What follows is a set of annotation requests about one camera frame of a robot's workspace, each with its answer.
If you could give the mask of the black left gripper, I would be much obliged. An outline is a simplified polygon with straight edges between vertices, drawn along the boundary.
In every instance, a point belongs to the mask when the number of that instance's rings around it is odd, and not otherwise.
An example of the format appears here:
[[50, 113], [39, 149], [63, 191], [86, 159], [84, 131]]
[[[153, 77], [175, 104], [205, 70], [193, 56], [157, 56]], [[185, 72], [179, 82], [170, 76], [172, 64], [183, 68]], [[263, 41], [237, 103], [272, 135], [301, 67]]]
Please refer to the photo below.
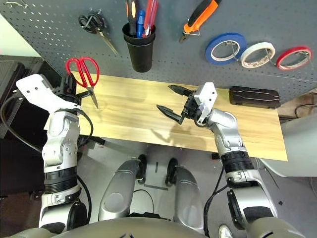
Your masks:
[[73, 74], [68, 74], [63, 78], [63, 94], [61, 98], [67, 102], [72, 102], [78, 106], [81, 105], [81, 99], [93, 95], [91, 90], [76, 94], [76, 79]]

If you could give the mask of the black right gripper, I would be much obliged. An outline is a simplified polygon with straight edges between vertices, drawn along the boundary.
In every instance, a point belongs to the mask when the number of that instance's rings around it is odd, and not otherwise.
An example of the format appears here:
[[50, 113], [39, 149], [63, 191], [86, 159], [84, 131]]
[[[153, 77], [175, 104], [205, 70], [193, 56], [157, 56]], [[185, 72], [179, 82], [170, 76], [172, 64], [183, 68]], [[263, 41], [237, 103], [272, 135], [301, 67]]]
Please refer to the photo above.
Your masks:
[[[197, 119], [201, 115], [201, 110], [197, 102], [195, 101], [195, 98], [191, 96], [193, 94], [193, 91], [190, 89], [187, 89], [185, 87], [179, 86], [179, 85], [168, 85], [168, 88], [170, 88], [175, 93], [188, 97], [185, 105], [184, 105], [184, 115], [185, 118], [188, 119]], [[172, 109], [167, 108], [162, 105], [157, 105], [157, 108], [168, 118], [176, 121], [178, 124], [182, 124], [184, 117], [181, 115], [176, 114]]]

